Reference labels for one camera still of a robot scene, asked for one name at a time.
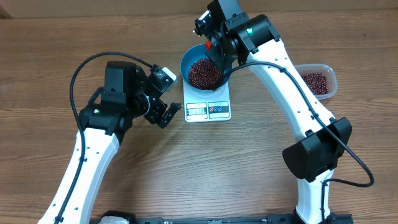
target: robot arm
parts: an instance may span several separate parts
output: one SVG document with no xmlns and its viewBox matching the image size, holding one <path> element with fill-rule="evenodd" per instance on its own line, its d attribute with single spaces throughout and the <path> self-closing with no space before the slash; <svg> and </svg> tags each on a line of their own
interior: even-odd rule
<svg viewBox="0 0 398 224">
<path fill-rule="evenodd" d="M 297 81 L 320 120 L 347 143 L 351 134 L 350 123 L 346 118 L 336 121 L 332 113 L 315 98 L 290 61 L 279 33 L 266 16 L 249 19 L 236 0 L 215 0 L 195 21 L 195 25 L 194 32 L 199 36 L 205 35 L 211 44 L 206 55 L 220 69 L 236 59 L 240 65 L 272 62 L 286 69 Z M 218 50 L 219 44 L 224 55 Z M 279 68 L 252 65 L 249 69 L 269 90 L 287 118 L 297 141 L 297 144 L 283 151 L 285 163 L 298 182 L 295 212 L 304 223 L 320 223 L 322 207 L 325 217 L 330 214 L 327 200 L 329 186 L 325 187 L 326 199 L 321 206 L 322 182 L 332 176 L 337 159 L 344 150 L 326 134 L 298 88 Z"/>
<path fill-rule="evenodd" d="M 143 69 L 131 62 L 108 62 L 105 68 L 105 86 L 99 88 L 80 111 L 79 120 L 84 129 L 85 158 L 65 208 L 63 203 L 72 185 L 81 159 L 81 134 L 77 133 L 71 161 L 51 205 L 39 224 L 89 223 L 94 201 L 103 176 L 132 126 L 132 120 L 145 117 L 161 128 L 168 125 L 181 105 L 167 105 L 159 98 L 177 81 L 168 69 L 153 65 L 147 77 Z M 101 103 L 96 97 L 101 94 Z"/>
</svg>

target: digital scale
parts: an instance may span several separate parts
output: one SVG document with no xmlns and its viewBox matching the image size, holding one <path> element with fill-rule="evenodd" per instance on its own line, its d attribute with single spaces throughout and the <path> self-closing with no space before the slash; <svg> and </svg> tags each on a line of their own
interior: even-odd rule
<svg viewBox="0 0 398 224">
<path fill-rule="evenodd" d="M 192 47 L 181 61 L 185 121 L 188 123 L 229 121 L 231 102 L 227 80 L 216 91 L 199 90 L 189 84 L 188 71 L 192 64 L 201 58 L 207 58 L 204 44 Z"/>
</svg>

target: bowl of beans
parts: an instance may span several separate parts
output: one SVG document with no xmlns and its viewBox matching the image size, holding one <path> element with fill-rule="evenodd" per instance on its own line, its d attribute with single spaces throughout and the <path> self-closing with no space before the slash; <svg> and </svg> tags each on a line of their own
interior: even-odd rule
<svg viewBox="0 0 398 224">
<path fill-rule="evenodd" d="M 331 98 L 338 84 L 333 69 L 324 64 L 296 65 L 296 70 L 318 100 Z"/>
<path fill-rule="evenodd" d="M 221 71 L 206 56 L 204 44 L 196 45 L 189 49 L 181 60 L 181 76 L 189 87 L 199 93 L 213 93 L 214 84 L 220 79 Z M 219 91 L 228 82 L 225 78 L 222 85 L 215 91 Z"/>
</svg>

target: wooden tabletop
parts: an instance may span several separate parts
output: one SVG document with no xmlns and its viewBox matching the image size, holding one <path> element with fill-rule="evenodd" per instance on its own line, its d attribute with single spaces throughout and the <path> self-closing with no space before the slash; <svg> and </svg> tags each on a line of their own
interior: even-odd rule
<svg viewBox="0 0 398 224">
<path fill-rule="evenodd" d="M 398 10 L 266 13 L 294 64 L 325 63 L 337 94 L 322 103 L 353 126 L 348 146 L 374 186 L 331 184 L 330 208 L 356 223 L 398 222 Z M 70 161 L 77 127 L 68 88 L 90 55 L 113 50 L 180 75 L 182 55 L 205 41 L 198 15 L 0 20 L 0 223 L 37 223 Z M 75 84 L 78 111 L 104 82 L 103 57 Z M 198 218 L 292 213 L 297 181 L 282 159 L 294 143 L 281 110 L 247 69 L 230 83 L 232 120 L 166 129 L 134 120 L 99 190 L 92 217 Z M 182 82 L 162 99 L 183 102 Z M 334 177 L 367 182 L 345 153 Z"/>
</svg>

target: red bean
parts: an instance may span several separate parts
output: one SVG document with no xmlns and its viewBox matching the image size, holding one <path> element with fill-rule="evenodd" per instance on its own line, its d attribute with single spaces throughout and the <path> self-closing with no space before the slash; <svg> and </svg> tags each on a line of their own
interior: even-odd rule
<svg viewBox="0 0 398 224">
<path fill-rule="evenodd" d="M 188 72 L 189 83 L 200 90 L 210 90 L 220 77 L 221 71 L 207 58 L 195 62 Z"/>
<path fill-rule="evenodd" d="M 326 76 L 323 73 L 309 73 L 301 76 L 314 95 L 329 93 Z"/>
</svg>

